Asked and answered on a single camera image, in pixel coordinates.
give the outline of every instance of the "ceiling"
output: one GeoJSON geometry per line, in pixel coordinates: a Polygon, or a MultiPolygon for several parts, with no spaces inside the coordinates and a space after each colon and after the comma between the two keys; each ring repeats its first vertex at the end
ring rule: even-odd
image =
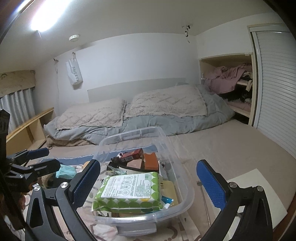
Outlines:
{"type": "Polygon", "coordinates": [[[44,0],[35,0],[15,21],[0,44],[0,73],[34,69],[66,51],[96,40],[132,33],[183,34],[193,24],[197,35],[220,24],[272,12],[263,0],[73,0],[49,30],[30,22],[44,0]],[[76,42],[69,36],[80,34],[76,42]]]}

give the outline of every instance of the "green polka dot package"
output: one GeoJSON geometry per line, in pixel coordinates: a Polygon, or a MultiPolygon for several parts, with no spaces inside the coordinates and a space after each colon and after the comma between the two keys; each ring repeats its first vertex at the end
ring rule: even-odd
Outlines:
{"type": "Polygon", "coordinates": [[[107,177],[98,191],[92,211],[150,213],[164,208],[156,172],[107,177]]]}

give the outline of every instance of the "white hanging bag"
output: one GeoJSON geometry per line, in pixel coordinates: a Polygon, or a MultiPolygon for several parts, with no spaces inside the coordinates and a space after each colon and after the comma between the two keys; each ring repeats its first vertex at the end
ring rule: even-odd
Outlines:
{"type": "Polygon", "coordinates": [[[71,85],[80,84],[82,80],[79,65],[76,59],[76,54],[73,52],[73,58],[66,62],[68,77],[71,85]]]}

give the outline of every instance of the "smoke detector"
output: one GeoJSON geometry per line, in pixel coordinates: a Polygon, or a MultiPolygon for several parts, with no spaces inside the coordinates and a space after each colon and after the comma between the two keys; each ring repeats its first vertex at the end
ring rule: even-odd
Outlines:
{"type": "Polygon", "coordinates": [[[71,42],[75,42],[75,41],[78,40],[79,36],[80,36],[79,34],[72,35],[72,36],[69,38],[69,41],[71,41],[71,42]]]}

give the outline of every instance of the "teal package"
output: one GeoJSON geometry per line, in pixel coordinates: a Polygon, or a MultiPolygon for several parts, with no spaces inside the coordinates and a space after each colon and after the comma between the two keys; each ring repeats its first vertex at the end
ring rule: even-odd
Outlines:
{"type": "Polygon", "coordinates": [[[56,178],[72,179],[76,173],[75,167],[61,164],[61,168],[56,172],[56,178]]]}

